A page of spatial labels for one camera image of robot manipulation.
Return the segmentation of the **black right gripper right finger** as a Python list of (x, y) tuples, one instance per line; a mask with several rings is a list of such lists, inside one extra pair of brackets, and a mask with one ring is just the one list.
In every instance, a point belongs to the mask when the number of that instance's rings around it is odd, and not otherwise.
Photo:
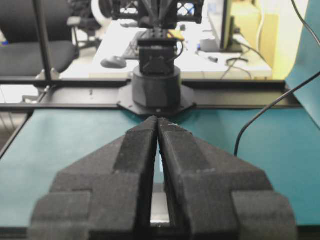
[(196, 240), (295, 240), (295, 215), (266, 173), (161, 118), (159, 144), (176, 206)]

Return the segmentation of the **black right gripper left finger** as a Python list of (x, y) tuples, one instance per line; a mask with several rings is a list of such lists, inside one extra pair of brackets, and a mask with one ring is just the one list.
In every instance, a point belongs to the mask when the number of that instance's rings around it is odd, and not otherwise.
[(157, 118), (60, 170), (33, 210), (30, 240), (137, 240), (150, 227)]

